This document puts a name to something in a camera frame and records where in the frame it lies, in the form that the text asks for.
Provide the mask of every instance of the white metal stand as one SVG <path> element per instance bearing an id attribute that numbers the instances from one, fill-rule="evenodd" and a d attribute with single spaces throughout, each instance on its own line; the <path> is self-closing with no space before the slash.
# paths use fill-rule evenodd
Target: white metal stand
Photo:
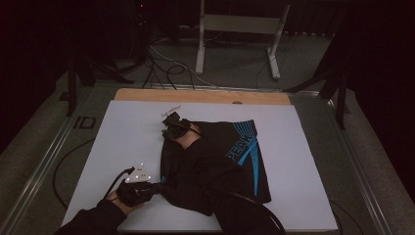
<path id="1" fill-rule="evenodd" d="M 199 28 L 199 49 L 198 58 L 196 61 L 196 74 L 204 73 L 205 61 L 205 30 L 219 30 L 219 31 L 237 31 L 237 32 L 252 32 L 274 34 L 275 40 L 272 47 L 268 48 L 268 60 L 270 63 L 272 77 L 278 79 L 280 72 L 278 70 L 275 52 L 277 51 L 278 43 L 280 41 L 284 24 L 290 10 L 290 5 L 286 5 L 283 15 L 279 19 L 274 18 L 256 18 L 256 17 L 240 17 L 240 16 L 225 16 L 225 15 L 209 15 L 205 14 L 205 0 L 201 0 L 201 18 Z"/>

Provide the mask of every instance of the human hand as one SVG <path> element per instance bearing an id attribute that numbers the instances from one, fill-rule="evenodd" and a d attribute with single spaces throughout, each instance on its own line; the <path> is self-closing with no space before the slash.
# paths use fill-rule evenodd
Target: human hand
<path id="1" fill-rule="evenodd" d="M 119 207 L 119 209 L 122 210 L 122 212 L 124 212 L 125 215 L 129 215 L 131 212 L 134 212 L 135 210 L 144 206 L 144 204 L 140 204 L 132 208 L 128 207 L 126 204 L 122 203 L 119 200 L 118 195 L 116 194 L 116 191 L 111 192 L 110 195 L 107 197 L 107 200 L 111 201 L 113 204 Z"/>
<path id="2" fill-rule="evenodd" d="M 192 130 L 188 130 L 185 135 L 173 140 L 173 141 L 177 142 L 178 144 L 180 144 L 183 147 L 183 149 L 187 149 L 191 144 L 193 144 L 193 142 L 195 142 L 196 140 L 202 138 L 197 133 L 197 132 L 200 133 L 201 131 L 199 130 L 199 128 L 195 124 L 190 123 L 190 128 L 195 130 L 196 132 L 192 131 Z"/>

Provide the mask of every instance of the white board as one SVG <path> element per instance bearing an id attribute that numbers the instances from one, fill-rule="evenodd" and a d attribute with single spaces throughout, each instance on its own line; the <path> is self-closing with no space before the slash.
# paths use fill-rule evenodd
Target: white board
<path id="1" fill-rule="evenodd" d="M 265 204 L 288 231 L 337 229 L 320 175 L 294 106 L 111 101 L 72 196 L 63 224 L 96 206 L 116 176 L 143 163 L 160 179 L 164 114 L 174 107 L 188 120 L 253 119 L 272 202 Z M 170 205 L 161 195 L 133 212 L 120 231 L 217 231 L 214 216 Z"/>

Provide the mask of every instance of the black sleeve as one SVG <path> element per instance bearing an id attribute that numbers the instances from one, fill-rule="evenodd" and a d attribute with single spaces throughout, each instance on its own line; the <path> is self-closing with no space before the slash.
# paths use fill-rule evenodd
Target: black sleeve
<path id="1" fill-rule="evenodd" d="M 61 227 L 56 235 L 116 235 L 116 229 L 126 215 L 112 202 L 102 200 L 96 208 L 81 210 L 72 221 Z"/>
<path id="2" fill-rule="evenodd" d="M 184 157 L 186 167 L 199 177 L 201 186 L 214 190 L 209 203 L 225 234 L 285 234 L 284 228 L 276 226 L 261 207 L 227 194 L 254 197 L 245 183 L 243 169 L 226 158 L 218 158 L 207 140 L 195 141 L 185 150 Z"/>

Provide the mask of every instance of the person's left hand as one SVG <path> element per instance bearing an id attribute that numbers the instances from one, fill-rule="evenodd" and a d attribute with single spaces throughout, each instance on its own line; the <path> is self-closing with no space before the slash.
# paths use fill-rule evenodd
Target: person's left hand
<path id="1" fill-rule="evenodd" d="M 111 201 L 112 203 L 114 203 L 117 207 L 119 207 L 120 210 L 122 210 L 122 212 L 125 213 L 125 215 L 129 215 L 131 212 L 134 212 L 135 210 L 141 208 L 144 206 L 144 204 L 140 204 L 134 207 L 128 207 L 126 204 L 122 203 L 119 198 L 118 195 L 116 194 L 116 191 L 113 191 L 110 193 L 110 195 L 107 197 L 108 201 Z"/>

